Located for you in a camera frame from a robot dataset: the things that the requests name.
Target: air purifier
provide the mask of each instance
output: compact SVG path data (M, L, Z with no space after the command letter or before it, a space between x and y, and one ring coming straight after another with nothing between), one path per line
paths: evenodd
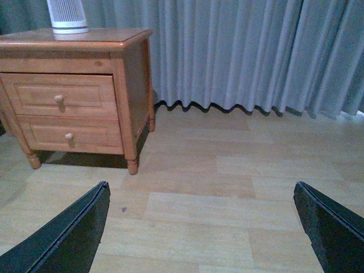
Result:
M81 0L47 0L54 34L88 32Z

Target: wooden floor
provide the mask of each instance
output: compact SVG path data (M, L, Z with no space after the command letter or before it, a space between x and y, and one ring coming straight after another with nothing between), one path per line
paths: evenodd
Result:
M2 136L0 254L106 180L111 204L91 272L322 272L296 213L295 183L364 216L363 158L363 114L161 106L135 176L52 163L34 171Z

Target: curtain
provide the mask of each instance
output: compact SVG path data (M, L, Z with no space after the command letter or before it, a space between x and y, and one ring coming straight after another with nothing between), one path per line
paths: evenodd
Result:
M364 110L363 0L83 4L90 27L154 29L153 85L168 106L290 107L331 115ZM50 26L42 0L0 0L0 19L4 33Z

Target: nightstand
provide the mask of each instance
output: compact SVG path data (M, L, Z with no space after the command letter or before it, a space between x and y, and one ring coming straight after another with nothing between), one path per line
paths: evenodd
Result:
M154 131L152 30L52 29L0 36L3 118L33 168L36 150L124 155L138 172L137 140Z

